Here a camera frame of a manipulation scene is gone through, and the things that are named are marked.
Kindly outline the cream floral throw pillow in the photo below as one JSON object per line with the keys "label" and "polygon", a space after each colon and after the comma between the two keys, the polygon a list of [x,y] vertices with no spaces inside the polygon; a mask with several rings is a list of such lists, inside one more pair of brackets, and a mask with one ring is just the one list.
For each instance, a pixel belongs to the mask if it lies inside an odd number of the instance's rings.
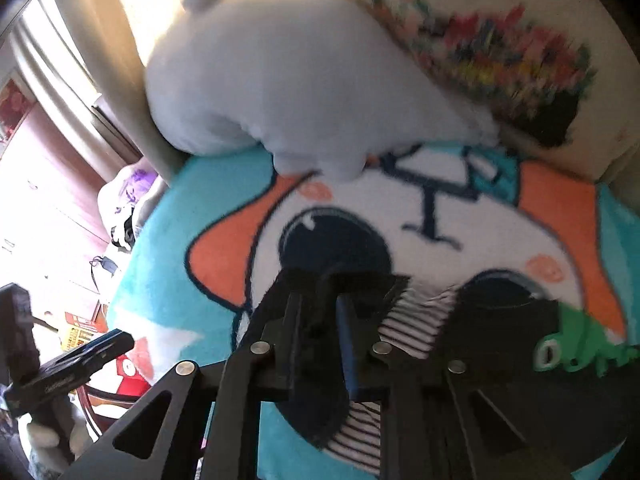
{"label": "cream floral throw pillow", "polygon": [[639,63],[599,0],[356,0],[513,142],[597,179],[639,145]]}

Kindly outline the beige sofa backrest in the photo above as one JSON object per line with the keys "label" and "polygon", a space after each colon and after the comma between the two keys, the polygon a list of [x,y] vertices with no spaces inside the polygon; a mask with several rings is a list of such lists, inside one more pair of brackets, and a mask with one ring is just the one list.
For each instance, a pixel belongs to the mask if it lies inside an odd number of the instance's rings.
{"label": "beige sofa backrest", "polygon": [[153,122],[144,66],[120,0],[55,0],[88,72],[126,136],[166,183],[187,154],[171,146]]}

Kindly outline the purple white cloth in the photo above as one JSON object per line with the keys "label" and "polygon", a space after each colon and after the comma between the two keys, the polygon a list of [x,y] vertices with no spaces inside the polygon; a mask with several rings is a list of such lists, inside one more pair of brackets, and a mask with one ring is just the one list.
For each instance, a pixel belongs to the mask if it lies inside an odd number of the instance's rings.
{"label": "purple white cloth", "polygon": [[168,185],[151,163],[140,158],[119,170],[98,193],[98,209],[111,243],[121,252],[131,252]]}

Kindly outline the dark wooden chair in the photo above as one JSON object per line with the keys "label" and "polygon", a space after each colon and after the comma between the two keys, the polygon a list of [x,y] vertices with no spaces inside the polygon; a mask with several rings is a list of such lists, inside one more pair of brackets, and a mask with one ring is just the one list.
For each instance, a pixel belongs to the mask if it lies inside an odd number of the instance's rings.
{"label": "dark wooden chair", "polygon": [[107,392],[89,385],[78,387],[76,393],[87,426],[96,438],[109,430],[139,400],[138,396]]}

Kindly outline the red printed box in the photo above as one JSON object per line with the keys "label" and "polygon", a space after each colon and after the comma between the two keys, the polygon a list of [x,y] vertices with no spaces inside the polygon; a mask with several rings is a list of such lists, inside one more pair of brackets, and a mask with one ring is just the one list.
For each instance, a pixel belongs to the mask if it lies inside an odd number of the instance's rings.
{"label": "red printed box", "polygon": [[[95,315],[93,318],[82,318],[78,314],[65,312],[63,314],[62,335],[60,336],[61,348],[64,353],[80,354],[84,352],[82,347],[94,347],[96,340],[102,339],[110,330],[106,326],[103,316]],[[101,352],[89,350],[89,362],[92,375],[88,386],[107,393],[121,394],[122,396],[142,396],[150,385],[143,378],[137,367],[129,359],[128,351],[117,354],[122,350],[122,342],[98,343]]]}

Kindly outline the black white striped pants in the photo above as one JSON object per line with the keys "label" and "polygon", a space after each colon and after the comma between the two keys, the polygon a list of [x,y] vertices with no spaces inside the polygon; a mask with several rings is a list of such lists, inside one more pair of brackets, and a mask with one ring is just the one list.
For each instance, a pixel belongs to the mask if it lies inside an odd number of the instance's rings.
{"label": "black white striped pants", "polygon": [[623,479],[639,452],[639,350],[491,272],[282,272],[242,344],[277,338],[286,421],[382,479]]}

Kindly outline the teal cartoon fleece blanket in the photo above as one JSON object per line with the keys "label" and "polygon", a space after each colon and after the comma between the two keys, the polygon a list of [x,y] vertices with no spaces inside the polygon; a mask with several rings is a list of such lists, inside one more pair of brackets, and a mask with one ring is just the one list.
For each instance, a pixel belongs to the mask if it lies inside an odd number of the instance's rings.
{"label": "teal cartoon fleece blanket", "polygon": [[471,396],[487,445],[541,426],[576,479],[638,477],[639,219],[610,190],[490,148],[416,145],[349,182],[282,177],[262,148],[186,164],[108,308],[152,385],[259,339],[285,398],[260,410],[262,479],[375,479],[381,405],[350,372],[389,344],[404,382]]}

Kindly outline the grey plush pillow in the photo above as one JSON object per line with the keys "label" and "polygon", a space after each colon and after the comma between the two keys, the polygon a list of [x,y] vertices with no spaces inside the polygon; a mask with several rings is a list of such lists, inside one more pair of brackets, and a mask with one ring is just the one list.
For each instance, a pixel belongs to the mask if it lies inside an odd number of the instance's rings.
{"label": "grey plush pillow", "polygon": [[182,0],[144,71],[154,124],[178,150],[263,146],[282,176],[357,177],[424,141],[494,146],[490,109],[428,78],[349,0]]}

